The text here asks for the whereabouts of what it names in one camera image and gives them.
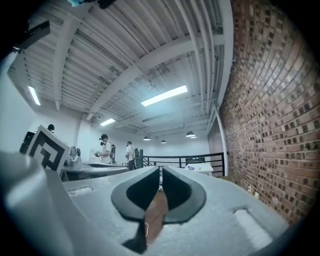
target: metal railing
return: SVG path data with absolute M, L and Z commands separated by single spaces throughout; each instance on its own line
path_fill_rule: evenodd
M 206 158 L 210 157 L 210 160 L 199 161 L 198 163 L 211 163 L 210 165 L 213 168 L 212 174 L 215 177 L 225 176 L 225 162 L 224 162 L 224 153 L 212 153 L 212 154 L 199 154 L 199 155 L 179 155 L 179 156 L 150 156 L 144 155 L 143 156 L 143 166 L 159 166 L 162 168 L 165 165 L 177 164 L 177 167 L 185 168 L 187 164 L 191 164 L 191 162 L 186 162 L 188 158 Z M 178 161 L 157 161 L 154 159 L 178 159 Z

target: ceiling light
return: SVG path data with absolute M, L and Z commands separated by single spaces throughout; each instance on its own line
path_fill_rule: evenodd
M 153 103 L 165 100 L 167 98 L 170 98 L 170 97 L 173 97 L 173 96 L 176 96 L 176 95 L 179 95 L 179 94 L 186 93 L 187 91 L 188 91 L 187 87 L 185 85 L 183 85 L 183 86 L 180 86 L 180 87 L 175 88 L 173 90 L 169 90 L 167 92 L 159 94 L 159 95 L 157 95 L 157 96 L 155 96 L 153 98 L 147 99 L 144 102 L 141 102 L 141 104 L 146 107 L 146 106 L 149 106 L 149 105 L 151 105 Z
M 31 95 L 32 95 L 32 97 L 33 97 L 33 99 L 34 99 L 35 104 L 41 106 L 41 105 L 40 105 L 40 102 L 39 102 L 39 100 L 38 100 L 38 97 L 37 97 L 37 95 L 36 95 L 35 88 L 29 86 L 29 90 L 30 90 L 30 92 L 31 92 Z
M 196 135 L 194 134 L 193 131 L 188 131 L 188 132 L 186 133 L 186 137 L 194 137 L 194 136 L 196 136 Z
M 101 125 L 101 126 L 106 126 L 106 125 L 111 124 L 111 123 L 113 123 L 113 122 L 115 122 L 115 120 L 113 120 L 112 118 L 110 118 L 110 119 L 108 119 L 107 121 L 104 121 L 104 122 L 100 123 L 100 125 Z

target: red brick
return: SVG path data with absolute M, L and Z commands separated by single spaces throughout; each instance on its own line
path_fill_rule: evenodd
M 265 2 L 257 1 L 251 8 L 254 14 L 260 13 L 254 16 L 259 29 L 250 32 L 250 15 L 245 14 L 250 14 L 251 2 L 232 2 L 233 20 L 238 25 L 234 30 L 237 62 L 220 109 L 230 152 L 230 175 L 244 189 L 248 185 L 255 185 L 259 192 L 264 189 L 260 200 L 273 208 L 277 205 L 277 212 L 291 224 L 309 213 L 320 186 L 320 162 L 316 161 L 320 156 L 320 129 L 314 123 L 320 119 L 320 92 L 313 87 L 319 66 L 285 14 L 281 12 L 272 21 L 283 21 L 283 28 L 269 27 Z M 260 46 L 270 43 L 271 50 L 260 53 Z M 280 55 L 284 61 L 281 69 Z M 271 200 L 273 193 L 283 202 L 278 205 Z
M 299 162 L 300 168 L 307 168 L 307 169 L 320 169 L 320 162 L 318 161 L 300 161 Z
M 305 153 L 306 160 L 318 160 L 320 159 L 320 151 L 310 151 Z

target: white ceiling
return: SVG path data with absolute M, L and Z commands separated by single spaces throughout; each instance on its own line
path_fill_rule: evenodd
M 57 111 L 64 105 L 93 122 L 113 118 L 115 129 L 150 136 L 204 131 L 229 80 L 230 12 L 225 0 L 117 0 L 105 10 L 52 0 L 30 23 L 49 20 L 50 34 L 21 52 L 9 75 L 30 104 L 33 86 Z M 141 104 L 182 85 L 187 93 Z

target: person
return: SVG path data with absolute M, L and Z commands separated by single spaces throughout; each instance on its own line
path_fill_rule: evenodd
M 102 163 L 110 164 L 111 142 L 108 140 L 108 135 L 102 134 L 99 140 L 102 140 L 102 142 L 100 143 L 100 145 L 102 146 L 102 153 L 98 154 L 98 157 L 101 157 Z
M 116 146 L 114 144 L 111 145 L 111 153 L 110 153 L 111 163 L 116 165 Z
M 53 124 L 49 124 L 47 129 L 53 134 L 55 133 L 55 126 Z
M 37 129 L 35 129 L 34 131 L 33 131 L 33 133 L 35 134 L 37 131 L 38 131 L 38 129 L 39 129 L 39 126 L 37 127 Z M 47 128 L 50 132 L 52 132 L 53 134 L 55 133 L 55 126 L 51 123 L 51 124 L 49 124 L 48 125 L 48 128 Z
M 132 145 L 131 141 L 128 141 L 126 144 L 126 151 L 125 151 L 125 157 L 129 161 L 129 171 L 135 170 L 135 146 Z

